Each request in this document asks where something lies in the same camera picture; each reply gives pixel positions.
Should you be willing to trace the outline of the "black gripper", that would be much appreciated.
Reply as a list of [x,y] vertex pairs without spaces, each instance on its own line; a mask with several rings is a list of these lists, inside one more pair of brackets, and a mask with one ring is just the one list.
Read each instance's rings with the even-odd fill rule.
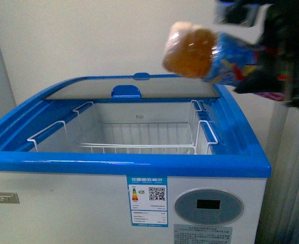
[[288,107],[299,109],[299,1],[218,1],[216,21],[244,27],[255,25],[259,8],[268,5],[257,68],[236,85],[238,94],[283,95]]

